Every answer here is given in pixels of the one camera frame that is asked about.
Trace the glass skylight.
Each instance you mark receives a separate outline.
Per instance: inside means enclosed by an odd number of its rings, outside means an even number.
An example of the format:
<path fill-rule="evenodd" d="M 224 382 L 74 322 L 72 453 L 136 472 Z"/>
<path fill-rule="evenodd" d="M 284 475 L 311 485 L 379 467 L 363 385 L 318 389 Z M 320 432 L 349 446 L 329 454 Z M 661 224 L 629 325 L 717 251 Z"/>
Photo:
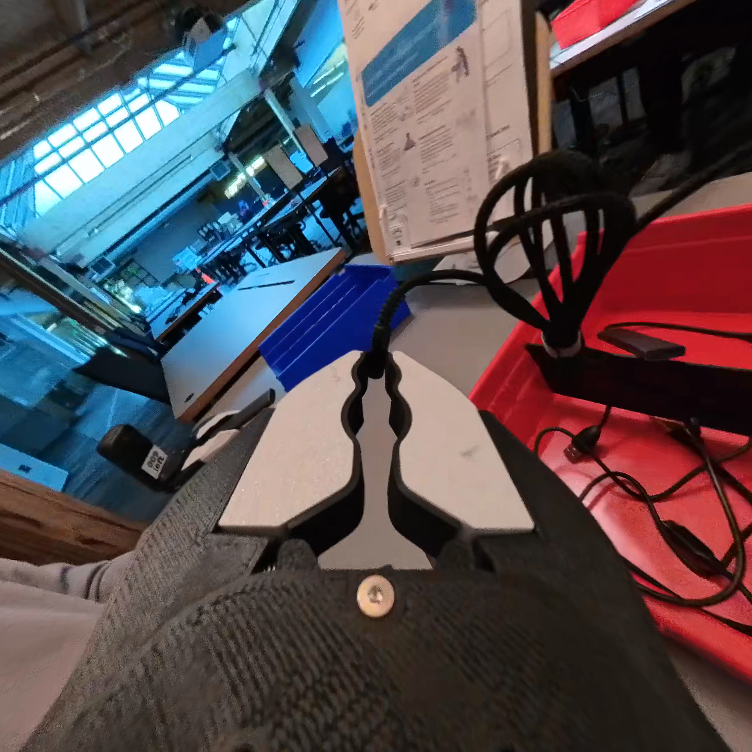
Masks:
<path fill-rule="evenodd" d="M 193 69 L 176 52 L 142 72 L 125 87 L 40 137 L 1 170 L 2 234 L 16 238 L 80 187 L 213 94 L 232 42 L 209 65 Z"/>

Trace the red plastic bin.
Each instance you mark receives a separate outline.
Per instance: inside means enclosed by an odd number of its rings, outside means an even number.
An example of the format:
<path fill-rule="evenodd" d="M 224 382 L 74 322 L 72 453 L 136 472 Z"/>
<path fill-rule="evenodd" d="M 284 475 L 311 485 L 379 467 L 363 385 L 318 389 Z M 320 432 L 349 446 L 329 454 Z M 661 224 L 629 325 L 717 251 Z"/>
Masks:
<path fill-rule="evenodd" d="M 750 205 L 670 217 L 646 233 L 647 239 L 630 242 L 606 277 L 584 324 L 588 342 L 604 325 L 632 320 L 630 316 L 706 327 L 750 325 Z M 700 362 L 750 367 L 749 345 L 676 334 L 686 343 L 688 356 Z M 531 355 L 524 352 L 528 343 L 540 343 L 540 335 L 528 325 L 517 324 L 470 398 L 532 448 L 543 429 L 560 427 L 576 434 L 605 408 L 555 396 L 544 385 Z M 700 457 L 680 446 L 666 430 L 634 410 L 614 408 L 598 452 L 611 469 L 635 477 L 647 492 L 657 494 L 701 465 Z M 740 450 L 750 438 L 750 428 L 740 433 L 702 427 L 702 435 L 709 451 L 719 458 Z M 560 432 L 544 436 L 540 458 L 581 495 L 604 471 L 584 459 L 569 463 L 563 455 L 567 440 Z M 583 503 L 622 556 L 679 596 L 708 597 L 718 589 L 718 582 L 691 573 L 679 562 L 661 539 L 645 504 L 610 479 L 594 485 Z M 718 496 L 705 472 L 666 501 L 656 502 L 656 510 L 662 519 L 685 525 L 719 559 L 732 544 Z M 750 603 L 743 594 L 702 612 L 649 597 L 645 602 L 662 633 L 750 684 L 750 636 L 719 620 L 750 627 Z"/>
<path fill-rule="evenodd" d="M 641 5 L 643 1 L 574 1 L 550 22 L 561 49 L 582 42 Z"/>

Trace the wooden post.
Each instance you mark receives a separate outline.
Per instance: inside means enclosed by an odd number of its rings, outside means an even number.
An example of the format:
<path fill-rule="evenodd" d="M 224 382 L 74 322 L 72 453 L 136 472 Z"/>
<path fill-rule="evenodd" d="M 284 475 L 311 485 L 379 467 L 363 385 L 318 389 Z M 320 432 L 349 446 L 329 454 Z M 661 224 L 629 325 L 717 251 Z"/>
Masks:
<path fill-rule="evenodd" d="M 145 522 L 132 522 L 10 472 L 1 471 L 1 557 L 36 566 L 79 566 L 136 547 Z"/>

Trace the row of office desks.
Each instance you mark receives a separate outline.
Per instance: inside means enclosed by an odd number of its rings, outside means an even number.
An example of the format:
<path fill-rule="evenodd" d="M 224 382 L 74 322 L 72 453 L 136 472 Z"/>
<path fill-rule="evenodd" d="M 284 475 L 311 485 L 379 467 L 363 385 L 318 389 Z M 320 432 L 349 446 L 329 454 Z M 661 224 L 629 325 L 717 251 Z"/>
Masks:
<path fill-rule="evenodd" d="M 240 273 L 246 271 L 245 257 L 253 260 L 254 270 L 261 270 L 319 252 L 324 244 L 308 237 L 307 221 L 333 247 L 357 251 L 365 235 L 359 222 L 363 215 L 353 211 L 359 198 L 352 163 L 348 163 L 306 188 L 302 196 L 285 196 L 195 259 L 194 253 L 180 254 L 180 259 L 189 261 L 187 271 L 194 283 L 172 293 L 159 304 L 156 315 L 148 317 L 151 334 L 166 342 L 186 321 L 197 317 L 197 311 L 219 296 L 221 284 L 239 282 Z"/>

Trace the wood edged grey table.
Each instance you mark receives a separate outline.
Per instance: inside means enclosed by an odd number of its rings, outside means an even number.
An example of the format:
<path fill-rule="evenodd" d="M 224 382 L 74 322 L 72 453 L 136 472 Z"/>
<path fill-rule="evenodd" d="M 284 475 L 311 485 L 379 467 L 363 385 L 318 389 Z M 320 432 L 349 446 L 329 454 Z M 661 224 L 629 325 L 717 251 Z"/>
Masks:
<path fill-rule="evenodd" d="M 174 418 L 191 423 L 249 364 L 260 344 L 346 261 L 335 248 L 255 271 L 222 296 L 164 355 L 162 369 Z"/>

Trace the blue plastic bin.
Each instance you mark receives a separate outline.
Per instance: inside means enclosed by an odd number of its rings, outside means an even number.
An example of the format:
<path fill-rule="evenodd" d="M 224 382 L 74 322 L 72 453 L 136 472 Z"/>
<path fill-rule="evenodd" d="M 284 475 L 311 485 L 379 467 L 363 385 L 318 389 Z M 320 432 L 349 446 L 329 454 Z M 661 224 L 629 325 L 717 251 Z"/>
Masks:
<path fill-rule="evenodd" d="M 388 266 L 345 266 L 269 334 L 259 352 L 285 392 L 344 354 L 367 351 L 398 284 Z"/>

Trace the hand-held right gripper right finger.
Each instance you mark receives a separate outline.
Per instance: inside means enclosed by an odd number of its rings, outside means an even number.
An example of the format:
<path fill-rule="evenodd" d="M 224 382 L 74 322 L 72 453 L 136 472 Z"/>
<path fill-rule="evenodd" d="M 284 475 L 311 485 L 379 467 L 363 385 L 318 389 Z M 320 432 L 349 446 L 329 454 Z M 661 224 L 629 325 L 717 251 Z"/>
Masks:
<path fill-rule="evenodd" d="M 402 535 L 507 535 L 535 524 L 478 409 L 451 383 L 390 352 L 384 371 L 396 437 L 390 521 Z"/>

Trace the black bin divider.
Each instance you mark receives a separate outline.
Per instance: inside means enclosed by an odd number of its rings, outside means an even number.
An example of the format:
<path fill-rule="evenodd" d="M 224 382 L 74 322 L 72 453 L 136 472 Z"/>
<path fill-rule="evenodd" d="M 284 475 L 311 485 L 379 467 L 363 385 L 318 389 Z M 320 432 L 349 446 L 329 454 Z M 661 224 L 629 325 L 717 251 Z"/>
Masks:
<path fill-rule="evenodd" d="M 751 371 L 676 360 L 645 361 L 584 348 L 556 359 L 525 346 L 551 392 L 635 413 L 751 435 Z"/>

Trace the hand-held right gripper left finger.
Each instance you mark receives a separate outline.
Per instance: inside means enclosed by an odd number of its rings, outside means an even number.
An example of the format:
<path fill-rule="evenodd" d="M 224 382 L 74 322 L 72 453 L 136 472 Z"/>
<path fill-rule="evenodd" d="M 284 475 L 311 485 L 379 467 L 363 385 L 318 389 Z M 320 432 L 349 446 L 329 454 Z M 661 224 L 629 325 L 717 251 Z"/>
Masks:
<path fill-rule="evenodd" d="M 287 393 L 218 520 L 248 535 L 349 535 L 364 509 L 365 353 L 351 351 Z"/>

